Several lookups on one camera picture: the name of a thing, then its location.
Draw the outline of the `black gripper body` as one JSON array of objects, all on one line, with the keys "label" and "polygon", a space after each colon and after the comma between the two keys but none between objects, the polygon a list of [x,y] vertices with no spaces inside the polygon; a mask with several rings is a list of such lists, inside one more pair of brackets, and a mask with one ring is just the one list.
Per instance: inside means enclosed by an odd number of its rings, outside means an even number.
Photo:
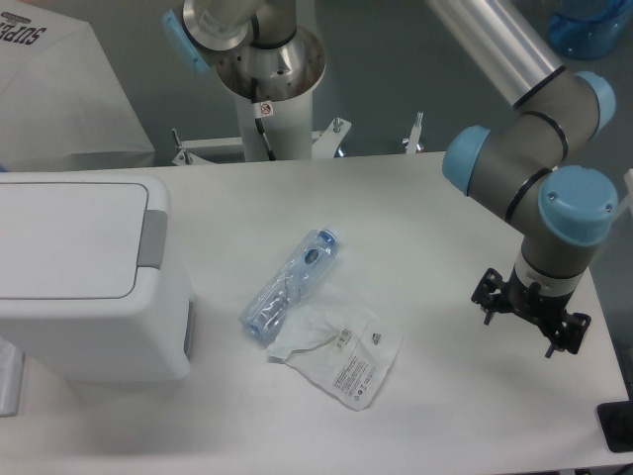
[{"label": "black gripper body", "polygon": [[501,292],[503,307],[500,312],[514,314],[546,331],[560,330],[564,326],[569,295],[546,296],[542,290],[538,282],[523,285],[512,272]]}]

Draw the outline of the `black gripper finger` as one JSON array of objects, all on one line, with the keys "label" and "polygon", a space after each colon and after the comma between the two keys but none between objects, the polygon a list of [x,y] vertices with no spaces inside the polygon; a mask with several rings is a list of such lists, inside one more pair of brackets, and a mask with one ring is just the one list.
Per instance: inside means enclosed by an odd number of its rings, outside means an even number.
[{"label": "black gripper finger", "polygon": [[583,313],[563,311],[547,317],[542,322],[542,333],[550,341],[545,356],[551,357],[556,351],[578,354],[590,324],[591,317]]},{"label": "black gripper finger", "polygon": [[509,313],[508,283],[495,269],[489,268],[477,284],[471,301],[484,312],[484,324],[489,325],[496,314]]}]

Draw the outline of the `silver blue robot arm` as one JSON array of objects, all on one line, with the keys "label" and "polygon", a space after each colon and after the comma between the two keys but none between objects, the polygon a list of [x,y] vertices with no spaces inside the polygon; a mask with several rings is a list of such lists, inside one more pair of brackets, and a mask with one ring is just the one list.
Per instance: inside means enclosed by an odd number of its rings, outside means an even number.
[{"label": "silver blue robot arm", "polygon": [[464,130],[442,162],[450,183],[523,237],[511,275],[487,270],[472,299],[488,317],[536,326],[551,351],[577,353],[590,317],[567,306],[609,233],[617,193],[568,157],[611,120],[614,92],[594,73],[569,72],[508,1],[434,1],[431,9],[518,112],[502,133]]}]

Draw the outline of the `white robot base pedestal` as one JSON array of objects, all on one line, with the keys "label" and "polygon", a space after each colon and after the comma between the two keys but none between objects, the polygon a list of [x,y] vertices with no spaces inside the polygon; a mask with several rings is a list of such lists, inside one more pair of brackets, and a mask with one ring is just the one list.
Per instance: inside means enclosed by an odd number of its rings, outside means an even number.
[{"label": "white robot base pedestal", "polygon": [[234,99],[246,161],[312,157],[313,94],[325,72],[313,33],[298,27],[280,47],[246,46],[217,71]]}]

